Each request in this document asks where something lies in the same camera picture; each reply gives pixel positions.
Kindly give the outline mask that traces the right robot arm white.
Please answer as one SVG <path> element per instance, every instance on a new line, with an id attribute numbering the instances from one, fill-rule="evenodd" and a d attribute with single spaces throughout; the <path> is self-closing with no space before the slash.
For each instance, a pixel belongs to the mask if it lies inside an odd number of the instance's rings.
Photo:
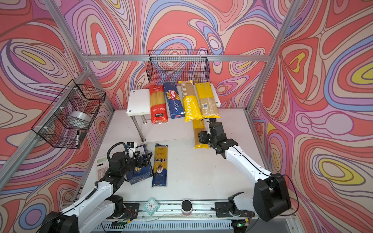
<path id="1" fill-rule="evenodd" d="M 216 154 L 236 166 L 254 186 L 253 194 L 238 192 L 228 198 L 227 211 L 237 216 L 244 211 L 255 212 L 268 222 L 291 209 L 291 200 L 284 175 L 272 173 L 248 156 L 239 144 L 227 138 L 223 125 L 216 118 L 209 120 L 209 132 L 198 133 L 199 142 L 213 148 Z"/>

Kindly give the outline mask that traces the dark blue pasta box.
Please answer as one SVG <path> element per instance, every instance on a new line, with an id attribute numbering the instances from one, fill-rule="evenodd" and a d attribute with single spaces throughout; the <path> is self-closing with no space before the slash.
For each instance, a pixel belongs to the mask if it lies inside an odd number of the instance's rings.
<path id="1" fill-rule="evenodd" d="M 150 153 L 147 150 L 147 147 L 145 144 L 136 147 L 135 156 L 136 156 L 136 152 L 140 152 L 140 154 Z M 138 183 L 140 181 L 143 181 L 153 176 L 153 168 L 152 168 L 151 160 L 150 160 L 150 164 L 147 167 L 142 167 L 140 169 L 136 167 L 134 171 L 130 172 L 127 175 L 127 180 L 129 181 L 130 184 Z"/>

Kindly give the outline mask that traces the yellow Pastatime spaghetti pack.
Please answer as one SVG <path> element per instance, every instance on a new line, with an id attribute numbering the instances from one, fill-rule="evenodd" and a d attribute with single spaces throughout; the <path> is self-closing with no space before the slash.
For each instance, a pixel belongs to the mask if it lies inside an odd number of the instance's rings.
<path id="1" fill-rule="evenodd" d="M 192 124 L 193 124 L 195 148 L 196 149 L 202 149 L 202 148 L 209 149 L 209 146 L 207 144 L 202 144 L 202 143 L 199 142 L 198 134 L 201 131 L 205 130 L 204 122 L 202 122 L 201 120 L 193 120 Z"/>

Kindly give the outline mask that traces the dark blue spaghetti pack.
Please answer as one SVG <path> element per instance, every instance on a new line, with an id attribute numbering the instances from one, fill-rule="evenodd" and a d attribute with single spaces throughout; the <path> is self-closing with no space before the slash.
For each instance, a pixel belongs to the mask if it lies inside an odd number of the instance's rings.
<path id="1" fill-rule="evenodd" d="M 166 82 L 163 84 L 166 94 L 166 100 L 169 106 L 170 116 L 172 119 L 182 118 L 185 116 L 185 111 L 181 102 L 175 83 Z"/>

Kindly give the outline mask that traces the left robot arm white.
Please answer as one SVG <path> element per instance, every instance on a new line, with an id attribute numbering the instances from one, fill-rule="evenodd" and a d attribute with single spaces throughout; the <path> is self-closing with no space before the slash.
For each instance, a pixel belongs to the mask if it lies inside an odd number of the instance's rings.
<path id="1" fill-rule="evenodd" d="M 123 198 L 115 193 L 128 182 L 127 174 L 150 164 L 152 155 L 150 152 L 131 158 L 124 151 L 114 153 L 108 159 L 108 170 L 94 188 L 60 212 L 47 214 L 37 232 L 90 233 L 108 217 L 122 217 L 126 208 Z"/>

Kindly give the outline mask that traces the blue yellow Ankara spaghetti pack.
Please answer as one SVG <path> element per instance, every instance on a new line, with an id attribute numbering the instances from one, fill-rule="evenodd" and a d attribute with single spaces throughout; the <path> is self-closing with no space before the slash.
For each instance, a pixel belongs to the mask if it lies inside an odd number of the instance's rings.
<path id="1" fill-rule="evenodd" d="M 167 186 L 168 145 L 155 144 L 152 187 Z"/>

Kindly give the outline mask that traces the red spaghetti pack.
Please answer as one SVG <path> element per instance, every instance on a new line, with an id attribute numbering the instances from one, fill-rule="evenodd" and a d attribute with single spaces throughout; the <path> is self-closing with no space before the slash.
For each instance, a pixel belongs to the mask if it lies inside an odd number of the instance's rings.
<path id="1" fill-rule="evenodd" d="M 168 122 L 164 86 L 149 86 L 152 124 Z"/>

